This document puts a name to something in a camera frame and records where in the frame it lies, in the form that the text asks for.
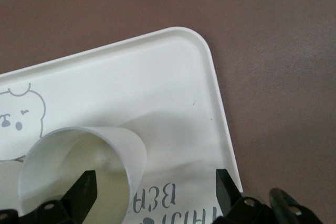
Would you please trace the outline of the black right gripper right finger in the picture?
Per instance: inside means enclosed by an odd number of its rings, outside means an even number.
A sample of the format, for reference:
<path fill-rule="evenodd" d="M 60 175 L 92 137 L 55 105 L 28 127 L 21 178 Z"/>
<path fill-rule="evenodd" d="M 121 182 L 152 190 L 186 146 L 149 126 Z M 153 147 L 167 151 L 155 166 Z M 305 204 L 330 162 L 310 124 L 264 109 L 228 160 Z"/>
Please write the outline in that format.
<path fill-rule="evenodd" d="M 270 206 L 243 196 L 226 169 L 216 170 L 216 197 L 223 215 L 214 223 L 319 223 L 313 211 L 279 188 L 270 191 Z"/>

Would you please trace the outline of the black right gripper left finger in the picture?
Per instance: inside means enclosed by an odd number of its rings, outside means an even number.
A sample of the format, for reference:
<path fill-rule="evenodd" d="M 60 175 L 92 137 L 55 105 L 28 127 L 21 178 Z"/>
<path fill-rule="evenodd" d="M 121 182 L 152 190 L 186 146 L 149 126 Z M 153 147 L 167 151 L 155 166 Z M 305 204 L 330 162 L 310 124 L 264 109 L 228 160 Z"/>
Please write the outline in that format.
<path fill-rule="evenodd" d="M 96 172 L 87 170 L 60 200 L 46 201 L 21 217 L 15 209 L 3 209 L 1 210 L 1 223 L 83 223 L 96 199 Z"/>

